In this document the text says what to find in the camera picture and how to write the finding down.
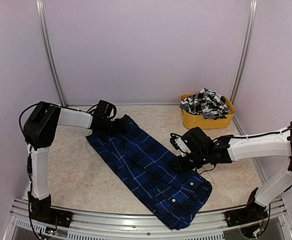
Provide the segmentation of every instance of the yellow plastic bin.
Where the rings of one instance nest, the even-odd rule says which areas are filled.
[[[184,100],[187,97],[192,96],[193,94],[184,94],[180,97],[180,100]],[[232,118],[234,117],[235,113],[236,113],[236,109],[233,106],[233,104],[229,101],[228,98],[226,98],[226,101],[228,103],[228,106],[230,107],[231,110],[231,114],[227,114],[225,119],[205,119],[203,116],[199,116],[199,115],[193,115],[190,114],[188,112],[186,112],[183,109],[181,110],[181,117],[182,120],[184,122],[184,125],[186,128],[191,129],[191,128],[195,128],[195,127],[200,127],[201,129],[223,129],[228,127],[228,125],[230,124],[230,121],[232,120]]]

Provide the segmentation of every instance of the vertical metal post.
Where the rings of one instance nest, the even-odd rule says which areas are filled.
[[[52,54],[52,50],[51,50],[51,45],[50,45],[50,41],[49,41],[49,35],[48,35],[48,28],[47,28],[47,22],[46,22],[46,15],[45,15],[45,8],[44,8],[44,2],[43,0],[36,0],[36,5],[37,5],[37,12],[38,12],[38,18],[39,18],[39,25],[40,25],[40,29],[41,29],[41,35],[42,35],[42,39],[44,42],[44,47],[46,50],[46,54],[47,54],[47,59],[48,59],[48,63],[49,63],[49,67],[51,70],[51,74],[52,74],[52,78],[54,81],[54,85],[57,91],[57,95],[58,95],[58,99],[60,101],[60,104],[63,107],[67,106],[66,100],[65,100],[65,96],[64,93],[62,91],[62,87],[59,81],[59,77],[57,74],[57,70],[56,70],[56,65],[55,65],[55,61],[54,61],[54,57]]]
[[[246,28],[246,34],[245,34],[245,40],[244,40],[244,46],[242,48],[242,52],[241,52],[241,56],[240,56],[240,62],[239,62],[239,67],[238,67],[237,74],[236,74],[235,84],[234,84],[234,87],[232,89],[232,93],[230,96],[230,101],[232,103],[234,103],[236,100],[238,90],[240,87],[240,83],[241,83],[241,79],[242,79],[242,75],[244,72],[244,68],[245,68],[245,64],[246,64],[246,60],[247,60],[247,56],[248,56],[248,51],[249,51],[249,45],[251,42],[253,26],[254,26],[254,22],[255,22],[256,9],[257,9],[257,0],[251,0],[247,28]]]

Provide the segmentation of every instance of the marbled surface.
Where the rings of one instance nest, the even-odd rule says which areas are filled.
[[[180,154],[169,142],[170,133],[183,135],[180,110],[175,105],[117,106],[117,117],[129,115],[140,128],[174,154]],[[89,145],[88,129],[59,126],[48,159],[48,184],[52,205],[105,213],[150,214],[151,212],[126,188]],[[205,130],[212,139],[237,134],[233,123],[223,129]],[[213,166],[206,165],[199,171]],[[251,160],[219,164],[203,173],[213,191],[201,211],[246,204],[249,194],[260,186]]]

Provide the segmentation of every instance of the laundry basket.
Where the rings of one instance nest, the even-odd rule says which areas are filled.
[[[187,97],[192,96],[193,94],[184,94],[180,97],[180,100],[184,100]],[[181,117],[184,122],[184,125],[186,128],[191,129],[195,127],[200,127],[201,129],[223,129],[226,128],[229,124],[232,118],[234,117],[236,113],[236,109],[233,106],[233,104],[229,101],[228,98],[226,98],[226,101],[228,103],[228,106],[231,110],[231,114],[225,115],[227,118],[221,119],[218,118],[216,120],[212,118],[205,119],[203,116],[199,115],[193,115],[188,112],[186,112],[183,109],[181,110]]]

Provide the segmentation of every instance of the clothes pile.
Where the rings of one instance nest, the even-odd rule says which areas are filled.
[[[182,100],[180,108],[190,114],[204,116],[206,119],[225,119],[227,118],[225,115],[231,114],[226,98],[206,88]]]
[[[170,167],[176,156],[127,115],[128,131],[105,135],[93,131],[88,142],[128,189],[170,229],[190,225],[207,202],[212,186],[191,170],[177,174]]]

